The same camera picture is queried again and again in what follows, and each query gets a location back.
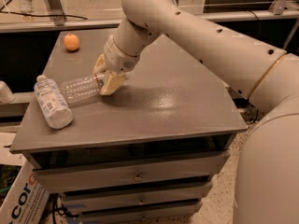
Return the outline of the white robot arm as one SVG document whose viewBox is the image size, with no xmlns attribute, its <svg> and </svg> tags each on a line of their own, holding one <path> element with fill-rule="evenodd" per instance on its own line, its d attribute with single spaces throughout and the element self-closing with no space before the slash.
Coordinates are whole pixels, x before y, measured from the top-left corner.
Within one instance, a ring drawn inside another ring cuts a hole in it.
<svg viewBox="0 0 299 224">
<path fill-rule="evenodd" d="M 121 0 L 125 14 L 94 67 L 109 95 L 141 51 L 166 35 L 265 115 L 239 158 L 234 224 L 299 224 L 299 58 L 178 8 Z"/>
</svg>

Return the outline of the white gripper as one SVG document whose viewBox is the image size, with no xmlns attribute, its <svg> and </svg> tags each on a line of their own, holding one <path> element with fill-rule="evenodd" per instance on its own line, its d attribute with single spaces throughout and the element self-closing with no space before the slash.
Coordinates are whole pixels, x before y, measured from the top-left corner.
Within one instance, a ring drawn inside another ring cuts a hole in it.
<svg viewBox="0 0 299 224">
<path fill-rule="evenodd" d="M 120 72 L 130 72 L 138 63 L 139 56 L 131 56 L 121 51 L 114 42 L 111 35 L 104 45 L 104 55 L 100 54 L 93 68 L 94 74 L 104 74 L 100 79 L 101 89 L 99 93 L 103 96 L 109 96 L 117 91 L 125 82 L 124 74 Z"/>
</svg>

